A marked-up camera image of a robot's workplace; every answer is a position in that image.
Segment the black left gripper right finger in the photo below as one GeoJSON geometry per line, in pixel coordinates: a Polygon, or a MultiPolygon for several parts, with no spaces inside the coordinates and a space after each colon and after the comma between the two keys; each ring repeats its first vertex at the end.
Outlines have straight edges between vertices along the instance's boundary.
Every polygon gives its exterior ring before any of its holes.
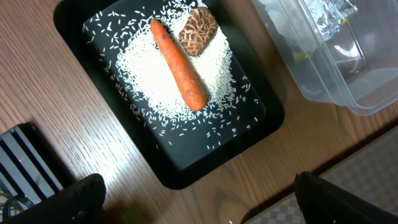
{"type": "Polygon", "coordinates": [[[295,176],[294,192],[307,224],[397,224],[397,216],[308,171],[295,176]]]}

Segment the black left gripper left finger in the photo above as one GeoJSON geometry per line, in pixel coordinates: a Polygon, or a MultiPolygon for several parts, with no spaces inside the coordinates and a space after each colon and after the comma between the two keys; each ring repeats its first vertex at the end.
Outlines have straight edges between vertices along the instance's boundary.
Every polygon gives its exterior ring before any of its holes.
{"type": "Polygon", "coordinates": [[[91,174],[27,210],[4,220],[8,224],[101,223],[106,187],[91,174]]]}

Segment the white rice pile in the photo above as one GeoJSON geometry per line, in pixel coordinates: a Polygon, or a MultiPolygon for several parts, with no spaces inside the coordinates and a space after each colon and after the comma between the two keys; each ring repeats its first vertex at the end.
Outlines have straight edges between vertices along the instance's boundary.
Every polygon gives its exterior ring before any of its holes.
{"type": "Polygon", "coordinates": [[[251,130],[266,115],[265,107],[239,67],[221,29],[199,57],[190,57],[206,91],[207,104],[192,111],[150,28],[164,24],[172,37],[203,1],[118,1],[81,25],[87,44],[136,117],[165,150],[211,151],[251,130]]]}

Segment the orange carrot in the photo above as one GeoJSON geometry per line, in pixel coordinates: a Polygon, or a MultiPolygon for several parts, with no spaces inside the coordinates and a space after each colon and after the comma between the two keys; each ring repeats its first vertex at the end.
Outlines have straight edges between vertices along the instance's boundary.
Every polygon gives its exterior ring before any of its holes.
{"type": "Polygon", "coordinates": [[[206,106],[206,95],[197,76],[177,47],[174,40],[157,19],[150,20],[154,40],[159,47],[185,104],[192,111],[200,111],[206,106]]]}

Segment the green snack wrapper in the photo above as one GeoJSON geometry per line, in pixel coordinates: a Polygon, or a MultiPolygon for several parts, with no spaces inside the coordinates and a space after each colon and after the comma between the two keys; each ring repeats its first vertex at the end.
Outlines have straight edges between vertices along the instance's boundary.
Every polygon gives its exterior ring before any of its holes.
{"type": "Polygon", "coordinates": [[[302,15],[305,10],[297,10],[295,28],[303,49],[310,56],[318,48],[316,40],[330,40],[348,18],[358,12],[358,7],[349,0],[304,0],[309,16],[302,15]]]}

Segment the white tissue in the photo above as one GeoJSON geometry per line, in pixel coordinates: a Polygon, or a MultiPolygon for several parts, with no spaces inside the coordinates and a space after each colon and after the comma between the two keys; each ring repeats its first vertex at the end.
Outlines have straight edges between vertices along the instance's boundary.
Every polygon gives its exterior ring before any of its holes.
{"type": "Polygon", "coordinates": [[[293,0],[259,0],[277,32],[294,52],[314,52],[318,47],[314,35],[293,0]]]}

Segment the brown food scrap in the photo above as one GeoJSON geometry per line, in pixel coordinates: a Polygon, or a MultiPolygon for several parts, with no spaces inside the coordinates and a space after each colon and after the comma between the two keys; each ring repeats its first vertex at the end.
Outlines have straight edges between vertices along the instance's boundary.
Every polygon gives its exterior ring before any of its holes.
{"type": "Polygon", "coordinates": [[[186,24],[178,35],[184,51],[193,57],[198,57],[210,44],[218,30],[218,23],[206,7],[192,10],[186,24]]]}

